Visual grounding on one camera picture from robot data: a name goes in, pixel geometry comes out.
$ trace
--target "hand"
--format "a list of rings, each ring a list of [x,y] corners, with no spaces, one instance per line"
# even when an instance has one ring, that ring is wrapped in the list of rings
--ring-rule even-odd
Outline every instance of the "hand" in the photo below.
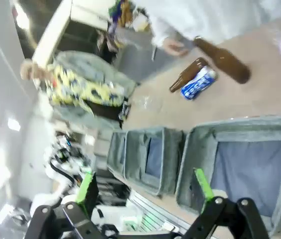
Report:
[[[184,48],[183,43],[172,38],[166,38],[162,44],[162,47],[165,52],[172,56],[184,56],[189,52],[187,48]]]

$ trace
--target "black metal bracket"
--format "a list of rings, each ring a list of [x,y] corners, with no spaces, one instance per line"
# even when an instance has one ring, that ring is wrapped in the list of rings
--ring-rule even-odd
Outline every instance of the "black metal bracket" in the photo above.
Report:
[[[191,225],[183,239],[206,239],[217,226],[228,227],[235,239],[269,239],[255,202],[241,198],[237,203],[214,197]]]
[[[74,202],[52,209],[40,206],[36,209],[24,239],[59,239],[64,232],[72,232],[77,239],[108,239]],[[113,235],[111,239],[174,239],[177,233],[161,231]]]

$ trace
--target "blue and white can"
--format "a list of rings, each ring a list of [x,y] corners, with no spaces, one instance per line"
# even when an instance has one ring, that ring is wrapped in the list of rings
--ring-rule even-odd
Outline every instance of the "blue and white can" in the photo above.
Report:
[[[211,67],[205,66],[198,72],[194,79],[181,89],[182,95],[188,100],[196,98],[201,91],[215,82],[216,76],[216,72]]]

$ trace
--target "white shirt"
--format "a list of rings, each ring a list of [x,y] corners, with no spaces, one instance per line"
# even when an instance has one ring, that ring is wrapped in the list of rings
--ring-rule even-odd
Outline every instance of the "white shirt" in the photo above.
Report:
[[[265,21],[281,17],[281,0],[133,0],[149,14],[154,38],[161,46],[178,31],[218,44]]]

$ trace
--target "yellow patterned shirt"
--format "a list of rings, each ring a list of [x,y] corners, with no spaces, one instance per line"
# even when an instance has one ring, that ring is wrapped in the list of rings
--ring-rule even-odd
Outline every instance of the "yellow patterned shirt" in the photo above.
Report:
[[[85,101],[113,107],[121,106],[124,101],[120,85],[89,81],[61,65],[49,65],[47,69],[54,76],[53,81],[46,81],[46,93],[53,105],[74,104],[93,113]]]

